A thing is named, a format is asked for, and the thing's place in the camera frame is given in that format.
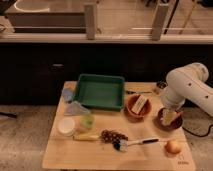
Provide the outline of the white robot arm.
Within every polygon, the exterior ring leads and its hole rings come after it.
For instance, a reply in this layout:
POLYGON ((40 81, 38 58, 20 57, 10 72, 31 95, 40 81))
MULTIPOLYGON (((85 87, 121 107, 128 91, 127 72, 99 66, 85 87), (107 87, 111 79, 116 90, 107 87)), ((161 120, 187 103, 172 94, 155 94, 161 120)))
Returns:
POLYGON ((213 116, 213 88, 205 83, 208 77, 209 71, 202 63, 191 63, 167 74, 167 87, 161 94, 164 126, 169 126, 178 117, 176 111, 186 99, 213 116))

